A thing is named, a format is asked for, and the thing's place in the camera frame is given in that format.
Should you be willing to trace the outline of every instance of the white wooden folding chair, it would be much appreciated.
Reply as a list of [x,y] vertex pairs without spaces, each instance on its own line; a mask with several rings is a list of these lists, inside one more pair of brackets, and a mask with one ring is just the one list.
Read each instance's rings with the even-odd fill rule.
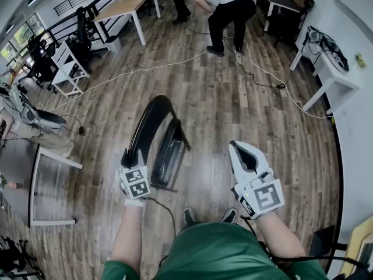
[[[69,56],[71,56],[73,60],[66,63]],[[72,54],[66,41],[64,41],[61,44],[61,46],[58,48],[56,53],[52,56],[52,59],[54,63],[56,63],[56,66],[58,67],[58,72],[52,81],[52,85],[56,87],[57,90],[66,97],[70,95],[74,95],[75,93],[83,94],[83,91],[78,87],[78,82],[80,79],[84,77],[89,78],[89,75],[86,72],[86,70],[81,66],[81,64],[77,61],[74,54]],[[77,72],[74,73],[74,75],[76,74],[78,75],[71,77],[70,73],[75,64],[79,67],[79,69]],[[71,92],[65,93],[60,87],[58,87],[58,84],[64,81],[69,81],[72,84],[73,89]]]

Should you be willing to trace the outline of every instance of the white trash can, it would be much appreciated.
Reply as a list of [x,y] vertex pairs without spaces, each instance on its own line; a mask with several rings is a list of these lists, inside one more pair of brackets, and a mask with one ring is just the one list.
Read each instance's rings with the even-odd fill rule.
[[121,45],[121,41],[119,40],[119,37],[118,36],[110,36],[107,40],[106,40],[106,46],[108,47],[108,49],[113,52],[114,54],[118,54],[119,51],[121,50],[122,48],[122,45]]

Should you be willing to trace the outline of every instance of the green shirt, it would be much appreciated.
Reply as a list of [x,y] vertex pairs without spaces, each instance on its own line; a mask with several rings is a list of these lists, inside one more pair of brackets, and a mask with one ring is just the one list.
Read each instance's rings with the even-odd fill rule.
[[[118,261],[107,261],[103,280],[139,280]],[[317,260],[294,262],[281,270],[269,259],[254,235],[228,223],[201,223],[174,240],[155,280],[325,280]]]

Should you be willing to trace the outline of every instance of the window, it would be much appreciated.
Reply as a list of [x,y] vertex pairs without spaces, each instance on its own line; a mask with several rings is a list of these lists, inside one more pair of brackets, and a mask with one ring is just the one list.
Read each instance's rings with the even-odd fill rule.
[[[12,66],[19,57],[23,57],[27,53],[27,49],[25,50],[24,48],[27,46],[30,37],[33,35],[38,36],[43,31],[44,27],[36,13],[34,13],[1,50],[1,55],[8,61],[7,65]],[[43,35],[43,38],[47,40],[47,44],[52,42],[48,34]]]

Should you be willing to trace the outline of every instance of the black table top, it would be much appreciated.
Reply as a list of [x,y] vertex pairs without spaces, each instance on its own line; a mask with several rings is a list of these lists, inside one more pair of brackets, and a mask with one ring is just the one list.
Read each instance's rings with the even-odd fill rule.
[[17,216],[30,227],[30,190],[39,145],[27,140],[12,140],[0,149],[0,171],[7,181],[19,183],[20,189],[5,186],[3,196]]
[[302,7],[296,4],[293,0],[268,0],[268,1],[276,5],[280,5],[282,7],[289,8],[289,9],[292,9],[298,12],[300,12],[302,9]]

